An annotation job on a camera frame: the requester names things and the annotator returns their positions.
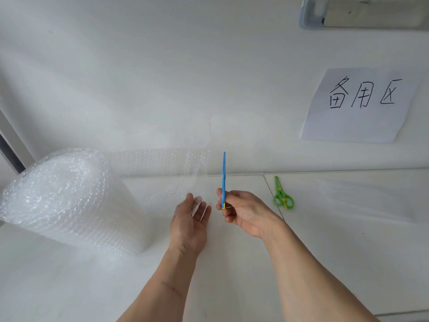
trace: bubble wrap roll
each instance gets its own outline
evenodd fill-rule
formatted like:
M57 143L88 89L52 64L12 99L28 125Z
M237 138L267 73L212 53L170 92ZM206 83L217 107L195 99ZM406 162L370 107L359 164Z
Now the bubble wrap roll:
M116 257L140 253L149 243L150 218L137 208L103 154L66 149L35 163L3 191L0 219Z

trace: white tabletop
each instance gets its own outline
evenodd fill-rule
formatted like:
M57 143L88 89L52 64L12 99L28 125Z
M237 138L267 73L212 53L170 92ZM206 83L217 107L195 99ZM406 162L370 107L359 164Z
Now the white tabletop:
M138 197L138 180L126 184ZM219 184L219 177L207 178L202 190L206 201L217 202ZM227 187L246 189L271 201L263 176L227 177ZM157 268L169 243L170 218L156 221L157 236L149 249L120 261L4 224L0 228L0 320L114 321ZM274 271L263 243L226 224L215 210L191 282L184 320L282 319Z
M429 309L429 169L277 175L296 203L292 210L281 207L288 224L368 309L375 314ZM274 176L265 175L273 194ZM320 181L397 195L418 223L366 218L358 210L333 214Z

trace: bubble wrap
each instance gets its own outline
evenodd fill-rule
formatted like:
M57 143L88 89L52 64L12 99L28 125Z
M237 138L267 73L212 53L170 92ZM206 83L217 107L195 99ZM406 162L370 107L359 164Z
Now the bubble wrap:
M206 149L150 149L107 153L109 165L138 194L149 216L171 216L186 193L199 194L197 181L207 176Z
M152 230L106 157L90 149L55 152L21 173L3 190L0 219L111 257L142 252Z

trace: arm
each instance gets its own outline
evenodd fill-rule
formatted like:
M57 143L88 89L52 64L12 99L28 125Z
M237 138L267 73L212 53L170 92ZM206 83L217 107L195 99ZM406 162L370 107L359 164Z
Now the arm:
M189 193L176 208L170 245L158 269L118 322L182 321L189 284L198 254L206 244L212 211L201 202L192 217L192 208L193 196Z
M378 321L259 198L249 192L231 191L226 201L234 208L223 210L225 221L263 240L286 321Z

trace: paper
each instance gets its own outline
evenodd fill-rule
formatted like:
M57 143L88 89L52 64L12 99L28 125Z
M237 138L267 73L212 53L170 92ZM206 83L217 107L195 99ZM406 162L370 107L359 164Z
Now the paper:
M422 76L387 68L328 69L311 101L301 139L393 142Z

